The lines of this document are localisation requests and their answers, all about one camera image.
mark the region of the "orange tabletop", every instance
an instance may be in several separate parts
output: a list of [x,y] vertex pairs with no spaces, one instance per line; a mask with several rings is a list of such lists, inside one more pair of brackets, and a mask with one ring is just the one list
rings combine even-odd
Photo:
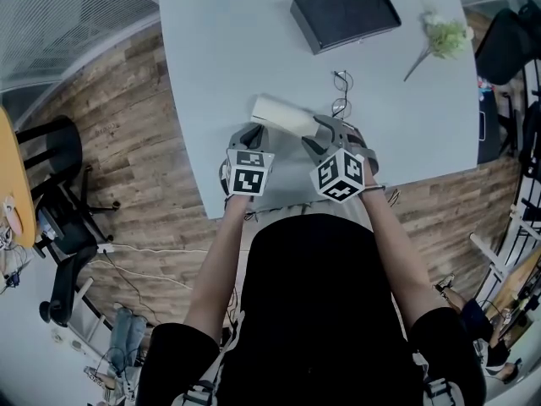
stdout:
[[9,195],[15,199],[15,209],[23,225],[23,234],[15,236],[14,241],[30,248],[36,241],[34,202],[11,120],[0,107],[0,204]]

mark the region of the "jeans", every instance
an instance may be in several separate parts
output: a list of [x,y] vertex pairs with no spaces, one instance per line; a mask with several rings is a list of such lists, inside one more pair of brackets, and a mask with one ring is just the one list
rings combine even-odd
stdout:
[[118,374],[126,367],[134,366],[145,329],[146,319],[142,315],[133,315],[132,310],[123,307],[117,310],[109,350],[113,373]]

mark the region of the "white table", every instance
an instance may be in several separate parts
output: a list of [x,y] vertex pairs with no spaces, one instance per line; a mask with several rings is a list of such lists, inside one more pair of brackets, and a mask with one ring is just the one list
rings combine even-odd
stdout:
[[[476,166],[478,90],[473,50],[429,58],[404,76],[426,39],[419,0],[391,0],[402,26],[314,56],[290,15],[292,0],[160,0],[178,118],[209,218],[223,213],[218,167],[230,136],[265,93],[329,115],[340,97],[333,70],[354,78],[349,122],[379,158],[381,183],[404,184]],[[465,20],[460,0],[430,0]],[[274,172],[263,200],[277,207],[317,200],[300,140],[272,133]]]

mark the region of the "power strip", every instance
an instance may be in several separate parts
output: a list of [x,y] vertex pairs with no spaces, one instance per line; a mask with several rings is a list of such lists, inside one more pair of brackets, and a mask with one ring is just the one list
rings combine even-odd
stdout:
[[98,244],[98,253],[102,253],[104,252],[104,250],[109,254],[109,253],[114,253],[115,252],[115,248],[112,246],[112,244]]

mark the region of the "black box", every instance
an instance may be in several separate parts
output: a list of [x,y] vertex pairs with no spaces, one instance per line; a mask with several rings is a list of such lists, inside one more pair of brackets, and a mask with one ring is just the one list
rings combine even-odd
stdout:
[[293,0],[291,13],[314,54],[402,24],[390,0]]

